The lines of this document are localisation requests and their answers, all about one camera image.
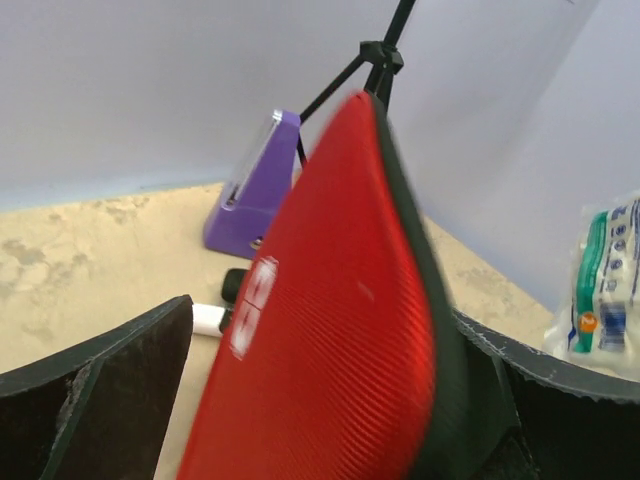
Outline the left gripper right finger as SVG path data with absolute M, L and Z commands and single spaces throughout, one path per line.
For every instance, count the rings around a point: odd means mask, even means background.
M 639 385 L 455 312 L 470 357 L 477 479 L 636 479 Z

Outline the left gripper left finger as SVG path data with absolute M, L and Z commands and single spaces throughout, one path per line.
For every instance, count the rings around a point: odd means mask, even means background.
M 174 297 L 1 376 L 4 479 L 151 479 L 193 332 Z

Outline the bandage packets pile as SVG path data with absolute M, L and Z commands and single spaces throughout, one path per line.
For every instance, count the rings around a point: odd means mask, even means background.
M 542 349 L 583 367 L 639 379 L 639 192 L 587 210 L 569 288 Z

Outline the red black medicine case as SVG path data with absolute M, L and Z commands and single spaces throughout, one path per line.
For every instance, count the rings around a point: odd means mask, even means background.
M 329 122 L 240 288 L 182 479 L 529 479 L 379 100 Z

